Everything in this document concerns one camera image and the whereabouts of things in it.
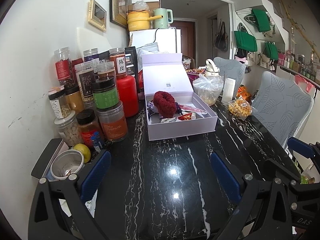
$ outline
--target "gray chair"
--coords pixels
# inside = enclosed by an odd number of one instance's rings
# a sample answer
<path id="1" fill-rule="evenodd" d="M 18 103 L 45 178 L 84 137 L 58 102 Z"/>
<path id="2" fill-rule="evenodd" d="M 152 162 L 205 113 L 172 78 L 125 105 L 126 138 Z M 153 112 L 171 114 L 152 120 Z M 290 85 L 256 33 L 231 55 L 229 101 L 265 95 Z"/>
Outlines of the gray chair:
<path id="1" fill-rule="evenodd" d="M 265 71 L 252 106 L 253 114 L 287 148 L 289 137 L 295 136 L 313 106 L 313 98 L 294 82 Z"/>
<path id="2" fill-rule="evenodd" d="M 224 59 L 220 57 L 215 57 L 213 62 L 220 68 L 220 76 L 236 80 L 235 91 L 233 93 L 233 97 L 235 98 L 244 76 L 245 65 L 235 59 Z"/>

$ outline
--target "gold frame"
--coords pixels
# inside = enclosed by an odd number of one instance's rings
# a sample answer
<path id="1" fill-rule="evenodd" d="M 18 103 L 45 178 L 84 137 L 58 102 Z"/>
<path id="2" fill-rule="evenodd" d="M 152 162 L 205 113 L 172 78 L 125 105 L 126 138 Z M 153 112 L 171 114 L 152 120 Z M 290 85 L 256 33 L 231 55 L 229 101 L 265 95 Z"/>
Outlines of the gold frame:
<path id="1" fill-rule="evenodd" d="M 110 0 L 110 21 L 121 27 L 127 28 L 127 11 L 128 11 L 128 0 L 125 1 L 125 17 L 119 13 L 119 0 Z"/>
<path id="2" fill-rule="evenodd" d="M 94 8 L 98 6 L 104 12 L 104 21 L 100 20 L 98 17 L 94 15 Z M 88 11 L 88 22 L 97 28 L 106 31 L 107 30 L 107 12 L 106 10 L 98 4 L 95 0 L 90 0 L 89 3 L 89 11 Z"/>

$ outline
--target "blue gripper pad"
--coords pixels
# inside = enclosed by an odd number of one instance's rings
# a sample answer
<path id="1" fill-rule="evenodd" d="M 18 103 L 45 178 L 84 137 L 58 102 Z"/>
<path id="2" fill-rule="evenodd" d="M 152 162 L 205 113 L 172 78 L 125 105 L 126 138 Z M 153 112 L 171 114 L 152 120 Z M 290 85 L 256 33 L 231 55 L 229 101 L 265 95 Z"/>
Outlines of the blue gripper pad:
<path id="1" fill-rule="evenodd" d="M 110 167 L 110 164 L 111 154 L 110 152 L 105 151 L 81 185 L 80 199 L 83 203 L 92 200 L 93 195 L 97 191 L 104 175 Z"/>
<path id="2" fill-rule="evenodd" d="M 228 199 L 239 204 L 241 200 L 240 185 L 216 152 L 211 154 L 210 163 Z"/>
<path id="3" fill-rule="evenodd" d="M 310 145 L 300 141 L 295 137 L 289 138 L 287 145 L 289 149 L 301 154 L 306 158 L 313 158 L 315 156 L 315 153 L 313 152 L 313 148 Z"/>

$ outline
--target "ceiling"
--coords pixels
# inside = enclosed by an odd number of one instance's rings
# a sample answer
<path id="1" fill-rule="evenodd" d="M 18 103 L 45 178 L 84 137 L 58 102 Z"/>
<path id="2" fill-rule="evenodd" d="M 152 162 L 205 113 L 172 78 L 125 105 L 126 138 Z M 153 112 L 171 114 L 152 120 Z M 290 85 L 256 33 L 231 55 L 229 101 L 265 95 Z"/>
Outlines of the ceiling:
<path id="1" fill-rule="evenodd" d="M 171 9 L 174 18 L 188 19 L 205 16 L 222 4 L 220 0 L 161 0 L 161 7 Z"/>

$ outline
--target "open gift box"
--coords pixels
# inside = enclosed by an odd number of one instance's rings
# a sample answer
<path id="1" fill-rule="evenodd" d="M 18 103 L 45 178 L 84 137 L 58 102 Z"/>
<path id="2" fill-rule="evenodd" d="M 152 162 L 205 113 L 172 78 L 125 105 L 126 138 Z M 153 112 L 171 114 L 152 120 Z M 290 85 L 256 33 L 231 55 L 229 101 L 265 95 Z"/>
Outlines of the open gift box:
<path id="1" fill-rule="evenodd" d="M 146 100 L 149 141 L 183 137 L 215 131 L 217 115 L 193 92 L 182 65 L 182 53 L 142 55 L 144 94 Z M 170 93 L 180 105 L 202 109 L 207 114 L 196 114 L 196 119 L 159 123 L 159 115 L 148 117 L 147 103 L 158 91 Z"/>

